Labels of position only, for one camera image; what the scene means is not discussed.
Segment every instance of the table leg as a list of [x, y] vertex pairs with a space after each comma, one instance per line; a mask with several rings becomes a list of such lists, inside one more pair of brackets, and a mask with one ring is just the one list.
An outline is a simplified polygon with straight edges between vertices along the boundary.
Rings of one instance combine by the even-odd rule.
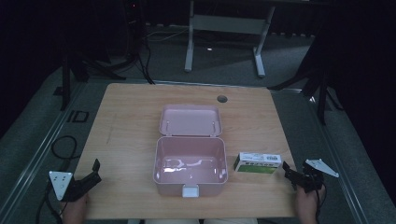
[[275, 12], [275, 7], [271, 7], [267, 14], [265, 24], [262, 27], [259, 46], [253, 48], [254, 60], [256, 62], [256, 67], [257, 67], [257, 75], [259, 77], [265, 77], [264, 66], [262, 64], [262, 46], [264, 45], [265, 37], [267, 37], [268, 30], [271, 24], [271, 19], [273, 18], [274, 12]]
[[193, 20], [194, 20], [194, 1], [190, 1], [190, 25], [189, 25], [189, 45], [187, 46], [186, 63], [184, 65], [184, 71], [190, 72], [192, 69], [192, 55], [194, 53], [194, 42], [193, 38]]

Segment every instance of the container lid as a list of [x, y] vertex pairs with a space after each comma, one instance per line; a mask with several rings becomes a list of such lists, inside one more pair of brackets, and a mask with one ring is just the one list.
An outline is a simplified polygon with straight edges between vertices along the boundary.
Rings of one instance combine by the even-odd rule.
[[160, 133], [167, 136], [219, 136], [219, 110], [213, 105], [166, 105]]

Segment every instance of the small box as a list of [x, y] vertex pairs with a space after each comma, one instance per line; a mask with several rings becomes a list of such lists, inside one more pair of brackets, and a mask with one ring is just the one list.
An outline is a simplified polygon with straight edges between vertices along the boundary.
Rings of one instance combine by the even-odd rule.
[[237, 172], [271, 174], [281, 162], [280, 155], [240, 152], [233, 168]]
[[227, 181], [219, 110], [213, 105], [166, 105], [157, 142], [154, 182], [161, 195], [220, 194]]

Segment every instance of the container latch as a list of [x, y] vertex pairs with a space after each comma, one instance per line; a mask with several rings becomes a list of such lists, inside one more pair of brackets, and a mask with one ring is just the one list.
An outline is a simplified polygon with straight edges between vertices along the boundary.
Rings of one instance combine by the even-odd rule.
[[199, 187], [198, 185], [183, 185], [183, 198], [198, 198]]

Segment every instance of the dark background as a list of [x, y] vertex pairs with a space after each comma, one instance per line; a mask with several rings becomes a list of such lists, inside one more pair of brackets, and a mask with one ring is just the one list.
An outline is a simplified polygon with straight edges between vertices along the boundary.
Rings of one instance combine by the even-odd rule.
[[[45, 0], [0, 3], [0, 136], [44, 79], [60, 67], [65, 46], [105, 61], [106, 44], [112, 36], [103, 34], [111, 34], [111, 27], [121, 24], [123, 19], [118, 16], [122, 15], [119, 8], [93, 5], [91, 1], [68, 1], [67, 6], [56, 3]], [[282, 5], [276, 10], [270, 31], [288, 36], [317, 36], [304, 66], [325, 64], [331, 68], [330, 85], [395, 202], [392, 164], [396, 159], [396, 5], [390, 0], [336, 3], [339, 5], [331, 10], [307, 4]], [[146, 21], [152, 25], [188, 24], [188, 1], [148, 0], [142, 6]], [[107, 12], [112, 13], [108, 15], [98, 8], [112, 8]], [[264, 17], [262, 12], [268, 5], [222, 8], [216, 13]], [[211, 2], [203, 2], [196, 9], [215, 13]]]

